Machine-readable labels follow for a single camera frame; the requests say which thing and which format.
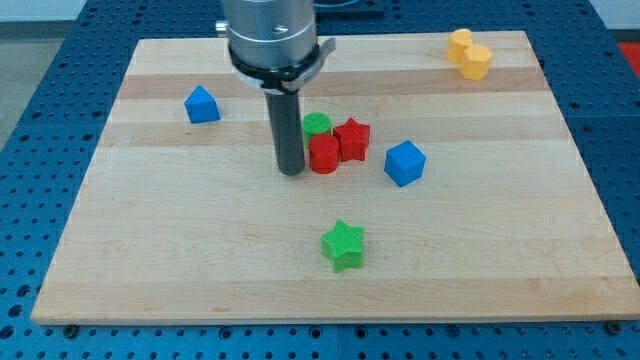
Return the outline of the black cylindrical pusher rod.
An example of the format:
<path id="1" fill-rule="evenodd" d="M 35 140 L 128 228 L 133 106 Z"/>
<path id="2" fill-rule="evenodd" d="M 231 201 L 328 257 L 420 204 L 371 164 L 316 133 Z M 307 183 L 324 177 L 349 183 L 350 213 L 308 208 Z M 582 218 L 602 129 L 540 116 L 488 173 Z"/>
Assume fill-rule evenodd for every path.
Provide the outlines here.
<path id="1" fill-rule="evenodd" d="M 305 168 L 298 93 L 265 95 L 278 169 L 287 176 Z"/>

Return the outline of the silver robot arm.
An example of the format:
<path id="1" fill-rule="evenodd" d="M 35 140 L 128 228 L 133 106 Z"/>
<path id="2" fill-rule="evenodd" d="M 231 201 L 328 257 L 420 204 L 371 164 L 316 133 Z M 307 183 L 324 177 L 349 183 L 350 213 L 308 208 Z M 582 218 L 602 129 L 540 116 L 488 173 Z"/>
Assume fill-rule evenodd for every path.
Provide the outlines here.
<path id="1" fill-rule="evenodd" d="M 299 89 L 319 71 L 312 0 L 223 0 L 231 63 L 266 98 L 277 165 L 294 176 L 305 168 Z"/>

